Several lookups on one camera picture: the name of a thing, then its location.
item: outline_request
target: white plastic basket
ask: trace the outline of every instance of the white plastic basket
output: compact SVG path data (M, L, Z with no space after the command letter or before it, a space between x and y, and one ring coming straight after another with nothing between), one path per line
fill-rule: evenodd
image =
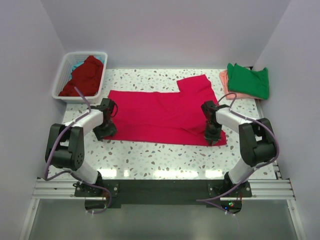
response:
M87 57L90 55L96 57L100 57L104 63L103 63L103 71L100 81L99 90L94 96L86 96L85 98L88 100L91 104L97 104L97 101L100 99L102 85L104 83L105 78L105 72L106 72L106 66L107 66L107 59L108 55L105 52L102 51L76 51L76 52L69 52L64 57L60 64L59 70L56 74L53 90L52 90L52 97L54 99L60 99L65 101L68 104L83 104L84 101L80 96L59 96L59 93L64 89L67 82L71 80L71 72L72 67L79 63L84 62Z

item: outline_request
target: metal frame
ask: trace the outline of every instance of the metal frame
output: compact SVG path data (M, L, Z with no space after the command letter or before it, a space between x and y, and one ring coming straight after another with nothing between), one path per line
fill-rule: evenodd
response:
M305 233L304 227L302 225L300 215L297 210L296 201L295 200L287 200L286 202L288 204L291 219L292 219L293 226L294 226L295 233L296 233L298 240L306 240L307 239L306 233Z
M38 210L39 201L40 201L40 199L37 199L37 198L31 199L28 211L26 212L26 217L24 220L24 224L22 226L19 240L28 240L29 239L29 236L30 236L30 233L32 230L32 226L34 224L34 220L36 217L36 213Z
M75 197L76 183L73 179L36 181L33 199L78 199L101 200L101 197ZM294 200L294 192L289 180L249 180L252 197L244 197L244 200ZM235 197L222 197L221 200L235 200Z

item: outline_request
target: teal cloth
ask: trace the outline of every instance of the teal cloth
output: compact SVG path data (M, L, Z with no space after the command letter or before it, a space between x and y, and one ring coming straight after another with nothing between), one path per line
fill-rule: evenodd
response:
M266 67L261 71L253 71L238 64L233 66L229 63L227 71L229 91L249 94L264 100L268 99L269 78Z
M102 64L105 64L105 61L102 60L101 57L99 56L95 56L96 59L100 60L102 62ZM73 72L77 67L79 67L80 65L84 64L83 61L80 61L80 62L77 62L73 67L72 67L72 70L71 72Z

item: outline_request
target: speckled white tabletop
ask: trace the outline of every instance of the speckled white tabletop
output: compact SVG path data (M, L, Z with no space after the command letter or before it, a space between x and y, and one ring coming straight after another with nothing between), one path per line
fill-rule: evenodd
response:
M143 92L178 92L176 81L205 74L217 99L224 95L219 72L223 69L107 69L101 97L110 90ZM221 104L230 104L222 100ZM254 99L237 99L233 108L239 113L259 118ZM85 104L68 104L63 122L87 109ZM104 179L223 179L239 160L239 135L227 127L227 145L192 146L151 142L97 141L91 131L84 138L85 160L101 172ZM50 167L49 176L61 171ZM72 179L63 174L57 179ZM274 168L265 166L251 179L276 179Z

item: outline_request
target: white wall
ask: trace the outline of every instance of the white wall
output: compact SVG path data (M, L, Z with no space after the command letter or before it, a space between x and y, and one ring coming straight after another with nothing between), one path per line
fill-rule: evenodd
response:
M320 226L320 1L292 0L255 64L269 70L263 112L281 147L278 161L290 177L308 239Z
M50 95L65 52L39 0L1 1L0 34L0 239L15 240L65 109Z
M108 68L252 66L290 0L41 0L67 52Z

